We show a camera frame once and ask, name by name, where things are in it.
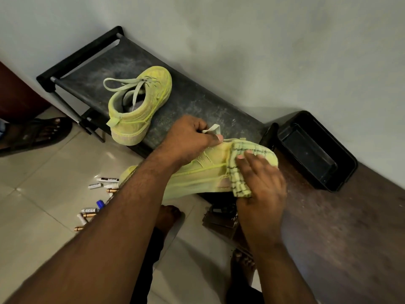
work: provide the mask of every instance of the brown wooden table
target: brown wooden table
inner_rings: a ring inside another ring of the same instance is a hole
[[[404,304],[405,190],[363,164],[338,193],[317,190],[276,154],[288,184],[283,240],[317,299]],[[246,247],[240,227],[213,229]]]

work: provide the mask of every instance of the black plastic container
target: black plastic container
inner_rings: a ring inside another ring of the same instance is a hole
[[[357,169],[356,158],[310,112],[298,112],[277,137],[276,147],[315,187],[337,192]]]

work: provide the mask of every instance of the checkered cloth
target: checkered cloth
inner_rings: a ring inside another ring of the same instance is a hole
[[[232,192],[235,197],[251,197],[251,191],[243,180],[243,176],[239,172],[235,163],[237,155],[244,153],[246,150],[251,150],[253,154],[261,154],[271,165],[278,166],[276,155],[268,148],[249,141],[236,140],[231,149],[228,161],[229,179],[232,183]]]

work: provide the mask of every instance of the foot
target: foot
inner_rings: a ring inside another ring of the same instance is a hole
[[[58,125],[60,122],[59,118],[56,118],[52,121],[53,124],[44,127],[41,132],[39,132],[37,138],[35,139],[36,142],[44,141],[50,139],[53,135],[57,134],[58,129],[60,126]],[[27,126],[34,126],[32,124],[6,124],[6,132],[4,136],[0,140],[0,149],[11,147],[13,144],[18,142],[18,139],[21,139],[21,143],[23,144],[24,139],[29,138],[28,136],[21,136],[21,133]]]
[[[161,205],[155,227],[162,231],[166,237],[175,222],[180,219],[180,216],[181,212],[179,208],[172,205]]]
[[[254,261],[240,250],[236,249],[233,252],[230,261],[230,273],[232,282],[237,284],[252,285],[253,275],[256,270]]]

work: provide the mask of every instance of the person's left hand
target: person's left hand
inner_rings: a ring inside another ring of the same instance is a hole
[[[180,168],[197,158],[207,147],[216,146],[224,140],[221,134],[201,133],[205,129],[208,126],[204,120],[184,115],[173,124],[157,150],[165,153],[165,157]]]

